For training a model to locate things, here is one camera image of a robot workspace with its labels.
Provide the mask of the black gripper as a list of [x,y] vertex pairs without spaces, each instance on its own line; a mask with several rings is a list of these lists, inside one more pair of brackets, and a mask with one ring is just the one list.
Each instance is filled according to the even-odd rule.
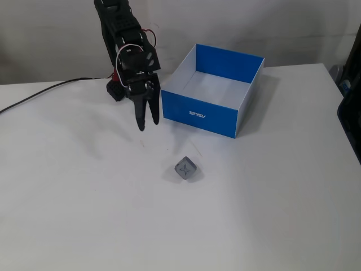
[[135,118],[140,131],[145,129],[145,115],[147,100],[151,110],[153,122],[160,121],[160,82],[156,73],[137,73],[127,81],[126,97],[134,103]]

